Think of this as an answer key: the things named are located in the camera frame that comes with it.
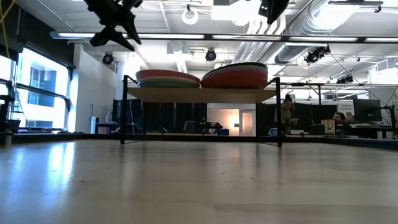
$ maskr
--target stacked disc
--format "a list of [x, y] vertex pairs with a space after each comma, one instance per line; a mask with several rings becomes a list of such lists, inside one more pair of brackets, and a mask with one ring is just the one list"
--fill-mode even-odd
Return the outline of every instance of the stacked disc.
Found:
[[136, 73], [141, 88], [199, 88], [200, 79], [186, 73], [168, 70], [142, 70]]
[[236, 63], [207, 73], [202, 88], [263, 89], [267, 85], [268, 68], [263, 63]]

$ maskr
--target wooden floor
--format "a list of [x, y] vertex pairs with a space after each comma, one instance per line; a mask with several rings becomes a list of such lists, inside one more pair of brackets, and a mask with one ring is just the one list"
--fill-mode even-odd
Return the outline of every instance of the wooden floor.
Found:
[[398, 223], [398, 153], [76, 141], [0, 149], [0, 223]]

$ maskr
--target person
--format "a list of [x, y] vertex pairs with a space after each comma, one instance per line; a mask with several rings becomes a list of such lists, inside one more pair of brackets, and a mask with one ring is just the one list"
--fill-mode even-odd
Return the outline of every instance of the person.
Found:
[[[283, 131], [285, 133], [290, 132], [290, 128], [297, 124], [297, 119], [292, 118], [292, 113], [290, 112], [291, 107], [293, 106], [293, 100], [291, 99], [290, 95], [286, 94], [283, 103], [281, 104], [280, 108], [280, 116], [282, 118], [282, 125]], [[277, 110], [275, 110], [275, 118], [274, 122], [277, 122]]]
[[345, 121], [346, 116], [343, 113], [337, 112], [333, 116], [333, 120], [335, 121], [335, 129], [336, 132], [341, 132], [341, 131], [349, 131], [351, 126]]

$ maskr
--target computer monitor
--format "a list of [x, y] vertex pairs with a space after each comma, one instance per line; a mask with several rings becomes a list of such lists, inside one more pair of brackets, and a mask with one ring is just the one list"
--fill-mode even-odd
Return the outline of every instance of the computer monitor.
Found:
[[354, 100], [355, 121], [382, 121], [380, 100]]

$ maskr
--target shelf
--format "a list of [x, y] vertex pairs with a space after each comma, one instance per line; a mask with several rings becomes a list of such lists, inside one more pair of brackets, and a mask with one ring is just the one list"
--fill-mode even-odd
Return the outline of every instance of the shelf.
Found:
[[261, 103], [275, 90], [217, 88], [129, 88], [128, 93], [152, 103]]

